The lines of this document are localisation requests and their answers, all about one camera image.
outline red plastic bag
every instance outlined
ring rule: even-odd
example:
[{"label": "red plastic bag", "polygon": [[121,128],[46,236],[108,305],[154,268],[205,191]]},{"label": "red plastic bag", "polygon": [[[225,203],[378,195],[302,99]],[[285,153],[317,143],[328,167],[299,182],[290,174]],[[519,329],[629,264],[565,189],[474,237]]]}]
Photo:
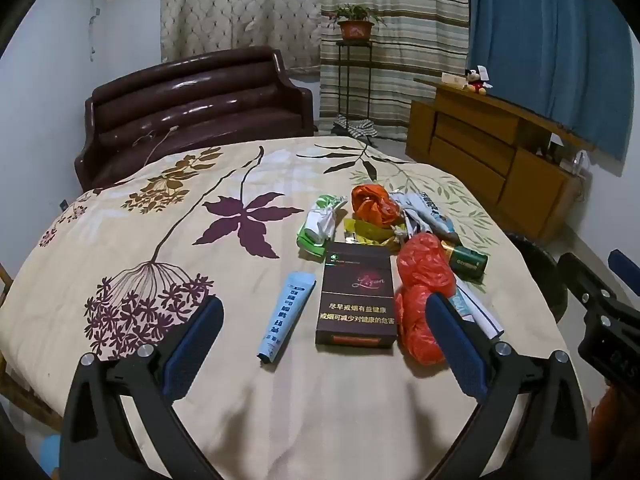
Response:
[{"label": "red plastic bag", "polygon": [[397,264],[402,283],[407,287],[425,285],[446,298],[456,293],[456,277],[436,235],[420,233],[412,237],[400,249]]},{"label": "red plastic bag", "polygon": [[351,205],[356,217],[387,229],[400,218],[400,208],[380,184],[362,184],[351,190]]},{"label": "red plastic bag", "polygon": [[404,286],[396,294],[396,314],[402,344],[421,365],[444,361],[426,320],[424,307],[431,291],[425,285]]}]

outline green battery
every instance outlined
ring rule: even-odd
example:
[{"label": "green battery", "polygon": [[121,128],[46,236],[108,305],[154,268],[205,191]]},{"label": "green battery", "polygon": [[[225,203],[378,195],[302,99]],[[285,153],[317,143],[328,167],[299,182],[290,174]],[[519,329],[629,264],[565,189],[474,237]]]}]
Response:
[{"label": "green battery", "polygon": [[441,242],[447,259],[449,261],[449,267],[460,278],[478,280],[482,278],[484,270],[486,269],[486,263],[489,261],[489,257],[486,254],[479,253],[472,249],[468,249],[462,245],[455,246],[450,242]]}]

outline sofa armrest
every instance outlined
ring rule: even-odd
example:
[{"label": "sofa armrest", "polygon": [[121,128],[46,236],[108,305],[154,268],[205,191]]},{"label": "sofa armrest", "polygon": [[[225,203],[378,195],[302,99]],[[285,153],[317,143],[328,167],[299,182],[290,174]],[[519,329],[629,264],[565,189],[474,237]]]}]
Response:
[{"label": "sofa armrest", "polygon": [[311,90],[295,86],[286,70],[280,51],[274,49],[273,63],[276,68],[278,89],[283,95],[283,102],[287,109],[302,116],[302,129],[307,137],[314,135],[314,101]]},{"label": "sofa armrest", "polygon": [[86,132],[84,148],[76,156],[74,166],[82,190],[89,191],[93,187],[92,182],[104,163],[106,155],[95,133],[94,101],[91,98],[84,102],[84,130]]}]

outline potted plant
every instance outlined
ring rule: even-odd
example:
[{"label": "potted plant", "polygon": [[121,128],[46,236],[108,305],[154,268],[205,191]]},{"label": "potted plant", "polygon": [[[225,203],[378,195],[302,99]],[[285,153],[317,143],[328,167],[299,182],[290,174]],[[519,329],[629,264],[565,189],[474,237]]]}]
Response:
[{"label": "potted plant", "polygon": [[338,7],[331,15],[334,24],[340,25],[344,40],[368,40],[373,22],[384,23],[375,10],[360,5]]}]

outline mickey mouse toy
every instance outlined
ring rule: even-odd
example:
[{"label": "mickey mouse toy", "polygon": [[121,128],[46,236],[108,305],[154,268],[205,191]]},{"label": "mickey mouse toy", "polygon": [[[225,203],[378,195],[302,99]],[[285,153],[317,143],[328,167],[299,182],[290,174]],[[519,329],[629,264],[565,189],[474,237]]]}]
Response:
[{"label": "mickey mouse toy", "polygon": [[486,95],[486,89],[493,88],[493,86],[488,83],[489,74],[484,66],[478,65],[477,71],[473,69],[465,70],[465,75],[465,90],[469,90],[470,92],[475,92],[480,95]]}]

